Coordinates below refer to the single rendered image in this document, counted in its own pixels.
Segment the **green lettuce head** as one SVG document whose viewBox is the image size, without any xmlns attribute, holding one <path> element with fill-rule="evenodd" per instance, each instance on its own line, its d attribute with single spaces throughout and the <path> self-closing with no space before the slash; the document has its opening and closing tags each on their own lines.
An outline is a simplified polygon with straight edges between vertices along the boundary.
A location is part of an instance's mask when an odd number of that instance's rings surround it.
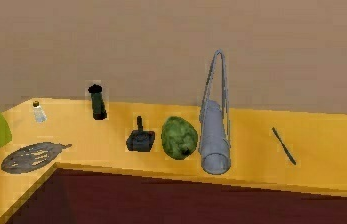
<svg viewBox="0 0 347 224">
<path fill-rule="evenodd" d="M 169 117 L 162 126 L 162 147 L 174 160 L 184 160 L 197 148 L 198 133 L 191 123 L 178 116 Z"/>
</svg>

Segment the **black joystick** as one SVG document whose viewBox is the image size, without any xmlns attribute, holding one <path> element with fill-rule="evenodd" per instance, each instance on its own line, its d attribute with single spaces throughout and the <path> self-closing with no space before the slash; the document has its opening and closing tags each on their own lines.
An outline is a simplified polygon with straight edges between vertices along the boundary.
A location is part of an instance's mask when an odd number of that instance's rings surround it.
<svg viewBox="0 0 347 224">
<path fill-rule="evenodd" d="M 126 146 L 129 151 L 150 152 L 155 141 L 154 131 L 145 131 L 143 129 L 143 120 L 141 116 L 137 117 L 137 129 L 133 130 L 126 140 Z"/>
</svg>

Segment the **dark green pepper mill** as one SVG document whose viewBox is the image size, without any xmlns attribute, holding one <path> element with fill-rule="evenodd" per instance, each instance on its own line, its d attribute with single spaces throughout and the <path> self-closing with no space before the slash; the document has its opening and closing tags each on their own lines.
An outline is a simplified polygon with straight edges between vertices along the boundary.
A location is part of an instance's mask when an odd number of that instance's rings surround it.
<svg viewBox="0 0 347 224">
<path fill-rule="evenodd" d="M 93 118 L 95 120 L 104 120 L 107 118 L 105 103 L 102 97 L 102 87 L 98 84 L 93 84 L 88 88 L 92 100 Z"/>
</svg>

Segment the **dark green knife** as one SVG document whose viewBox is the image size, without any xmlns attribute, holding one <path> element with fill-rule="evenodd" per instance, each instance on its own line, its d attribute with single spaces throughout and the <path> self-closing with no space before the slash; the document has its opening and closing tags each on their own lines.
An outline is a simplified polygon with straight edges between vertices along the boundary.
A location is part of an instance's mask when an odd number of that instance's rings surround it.
<svg viewBox="0 0 347 224">
<path fill-rule="evenodd" d="M 277 138 L 277 140 L 279 141 L 284 153 L 286 154 L 288 160 L 293 164 L 293 165 L 296 165 L 297 162 L 295 160 L 295 158 L 293 157 L 293 155 L 291 154 L 291 152 L 288 150 L 286 144 L 283 142 L 281 136 L 279 135 L 277 129 L 275 127 L 272 127 L 271 128 L 273 134 L 275 135 L 275 137 Z"/>
</svg>

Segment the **clear salt shaker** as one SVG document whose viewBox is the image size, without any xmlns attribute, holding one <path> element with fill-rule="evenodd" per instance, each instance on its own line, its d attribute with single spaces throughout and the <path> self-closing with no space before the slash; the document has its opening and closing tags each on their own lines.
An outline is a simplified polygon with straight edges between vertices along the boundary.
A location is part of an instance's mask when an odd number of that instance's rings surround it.
<svg viewBox="0 0 347 224">
<path fill-rule="evenodd" d="M 38 123 L 42 123 L 47 120 L 46 114 L 38 101 L 33 102 L 33 112 L 35 120 Z"/>
</svg>

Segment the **grey slotted spatula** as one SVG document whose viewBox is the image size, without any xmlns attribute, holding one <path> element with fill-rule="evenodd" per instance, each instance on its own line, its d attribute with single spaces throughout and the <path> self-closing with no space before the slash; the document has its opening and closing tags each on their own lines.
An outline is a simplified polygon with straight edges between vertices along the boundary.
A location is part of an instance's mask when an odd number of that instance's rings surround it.
<svg viewBox="0 0 347 224">
<path fill-rule="evenodd" d="M 71 144 L 40 142 L 21 147 L 10 153 L 1 163 L 1 170 L 9 174 L 24 174 L 40 169 L 54 159 Z"/>
</svg>

